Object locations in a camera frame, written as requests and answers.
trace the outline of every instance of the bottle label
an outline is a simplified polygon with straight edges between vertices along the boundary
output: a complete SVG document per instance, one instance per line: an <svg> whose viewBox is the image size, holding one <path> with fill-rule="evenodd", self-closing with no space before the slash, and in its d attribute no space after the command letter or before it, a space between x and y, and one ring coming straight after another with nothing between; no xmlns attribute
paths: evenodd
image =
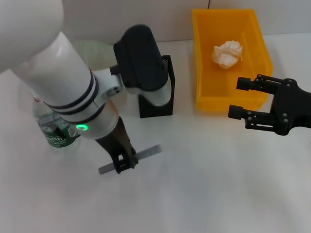
<svg viewBox="0 0 311 233"><path fill-rule="evenodd" d="M65 139L61 138L54 132L43 131L45 137L47 138L48 143L52 147L58 147L58 148L69 146L71 143L73 143L76 140L75 138L71 138L71 137L75 137L78 135L78 133L70 125L63 128L62 132L66 136Z"/></svg>

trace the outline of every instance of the table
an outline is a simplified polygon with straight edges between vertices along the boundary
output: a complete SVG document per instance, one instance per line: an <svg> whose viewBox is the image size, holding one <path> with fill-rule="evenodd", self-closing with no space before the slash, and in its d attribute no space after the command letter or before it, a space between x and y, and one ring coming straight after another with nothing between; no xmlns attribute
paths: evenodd
<svg viewBox="0 0 311 233"><path fill-rule="evenodd" d="M264 39L274 76L311 91L311 33ZM1 232L311 231L311 130L283 137L195 110L192 41L158 46L173 61L174 114L140 119L136 96L114 97L135 149L163 148L121 175L98 174L111 159L93 140L67 154L52 150L28 89L10 71L1 74Z"/></svg>

